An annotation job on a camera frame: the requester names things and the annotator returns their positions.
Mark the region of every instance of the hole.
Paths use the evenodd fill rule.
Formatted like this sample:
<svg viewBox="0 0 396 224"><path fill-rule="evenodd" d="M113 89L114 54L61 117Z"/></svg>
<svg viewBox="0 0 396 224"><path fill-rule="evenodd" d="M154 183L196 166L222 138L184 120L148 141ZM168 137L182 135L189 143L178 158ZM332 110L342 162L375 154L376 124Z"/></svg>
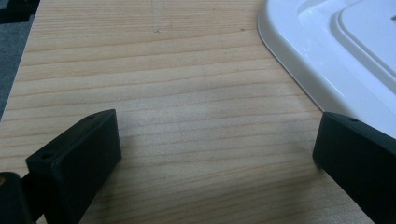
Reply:
<svg viewBox="0 0 396 224"><path fill-rule="evenodd" d="M6 183L6 179L0 176L0 186L4 185Z"/></svg>
<svg viewBox="0 0 396 224"><path fill-rule="evenodd" d="M41 156L41 160L47 161L47 160L51 159L52 157L53 157L53 154L52 154L52 153L45 153L45 154L43 154L43 155Z"/></svg>

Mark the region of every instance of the wooden table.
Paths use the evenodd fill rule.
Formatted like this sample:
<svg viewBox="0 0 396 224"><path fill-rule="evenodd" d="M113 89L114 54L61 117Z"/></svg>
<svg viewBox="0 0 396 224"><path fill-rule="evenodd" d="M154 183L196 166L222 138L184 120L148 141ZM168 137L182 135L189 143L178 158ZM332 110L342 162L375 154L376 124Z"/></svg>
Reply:
<svg viewBox="0 0 396 224"><path fill-rule="evenodd" d="M316 168L321 112L261 42L262 0L42 0L1 171L118 112L123 159L81 223L370 223Z"/></svg>

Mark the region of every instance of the white plastic object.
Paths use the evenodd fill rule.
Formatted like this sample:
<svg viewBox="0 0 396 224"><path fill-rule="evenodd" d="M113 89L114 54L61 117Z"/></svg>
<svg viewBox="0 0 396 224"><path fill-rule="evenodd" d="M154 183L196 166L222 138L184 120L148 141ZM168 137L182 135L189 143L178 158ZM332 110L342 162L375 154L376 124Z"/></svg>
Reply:
<svg viewBox="0 0 396 224"><path fill-rule="evenodd" d="M267 0L258 28L320 109L396 138L395 0Z"/></svg>

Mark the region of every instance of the floor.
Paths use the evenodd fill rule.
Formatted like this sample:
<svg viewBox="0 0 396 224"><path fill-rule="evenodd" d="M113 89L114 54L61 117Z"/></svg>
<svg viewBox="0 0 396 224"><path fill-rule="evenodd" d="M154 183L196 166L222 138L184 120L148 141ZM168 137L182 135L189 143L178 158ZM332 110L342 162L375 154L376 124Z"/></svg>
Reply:
<svg viewBox="0 0 396 224"><path fill-rule="evenodd" d="M8 0L0 0L0 9L5 8L7 3ZM28 22L0 24L0 119L3 117L34 18L31 16Z"/></svg>

